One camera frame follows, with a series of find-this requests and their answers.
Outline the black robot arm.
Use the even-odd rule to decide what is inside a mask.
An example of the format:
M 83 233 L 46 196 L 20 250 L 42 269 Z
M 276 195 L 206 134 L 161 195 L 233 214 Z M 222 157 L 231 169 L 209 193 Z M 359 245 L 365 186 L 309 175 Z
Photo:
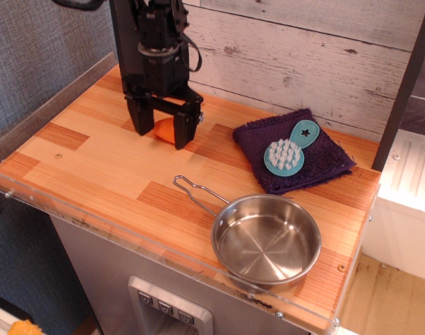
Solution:
M 174 145 L 183 149 L 195 137 L 202 119 L 203 98 L 188 85 L 193 69 L 189 50 L 193 41 L 182 1 L 131 1 L 137 31 L 141 73 L 122 76 L 134 128 L 145 135 L 155 127 L 154 110 L 173 116 Z

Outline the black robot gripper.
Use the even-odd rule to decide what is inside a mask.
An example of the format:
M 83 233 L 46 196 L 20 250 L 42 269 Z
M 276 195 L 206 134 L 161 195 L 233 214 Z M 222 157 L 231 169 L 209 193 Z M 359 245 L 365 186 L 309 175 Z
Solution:
M 154 110 L 174 116 L 175 148 L 183 149 L 195 137 L 201 120 L 203 97 L 189 86 L 189 44 L 180 43 L 168 50 L 141 50 L 141 75 L 131 75 L 124 92 L 133 126 L 139 135 L 154 128 Z

